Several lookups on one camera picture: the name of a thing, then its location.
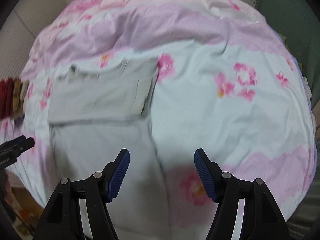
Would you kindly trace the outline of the light grey small garment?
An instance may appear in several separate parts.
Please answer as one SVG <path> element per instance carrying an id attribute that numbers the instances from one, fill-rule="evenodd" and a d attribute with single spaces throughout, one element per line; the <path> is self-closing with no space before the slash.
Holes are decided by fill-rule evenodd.
<path id="1" fill-rule="evenodd" d="M 88 178 L 122 149 L 130 164 L 109 205 L 116 228 L 130 237 L 165 237 L 167 189 L 151 136 L 150 106 L 157 59 L 124 59 L 95 73 L 71 66 L 53 81 L 48 110 L 50 147 L 59 178 Z"/>

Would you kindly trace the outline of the dark red folded garment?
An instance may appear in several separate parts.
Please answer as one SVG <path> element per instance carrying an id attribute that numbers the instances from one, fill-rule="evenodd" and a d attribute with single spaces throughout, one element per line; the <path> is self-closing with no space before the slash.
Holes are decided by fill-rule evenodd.
<path id="1" fill-rule="evenodd" d="M 14 82 L 12 78 L 1 81 L 1 100 L 0 111 L 1 120 L 8 118 L 12 114 L 12 95 L 14 90 Z"/>

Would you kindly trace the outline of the pink floral bed quilt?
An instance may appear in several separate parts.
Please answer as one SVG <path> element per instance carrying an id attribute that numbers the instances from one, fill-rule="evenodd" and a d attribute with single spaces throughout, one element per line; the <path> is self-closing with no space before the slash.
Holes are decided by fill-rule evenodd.
<path id="1" fill-rule="evenodd" d="M 240 0 L 74 0 L 37 36 L 21 78 L 29 81 L 22 127 L 1 123 L 1 141 L 35 146 L 8 168 L 41 205 L 61 179 L 50 147 L 53 81 L 71 66 L 111 70 L 124 59 L 157 59 L 151 136 L 167 189 L 169 233 L 204 239 L 217 205 L 194 165 L 204 149 L 243 180 L 263 179 L 285 219 L 316 170 L 310 100 L 295 59 L 264 16 Z"/>

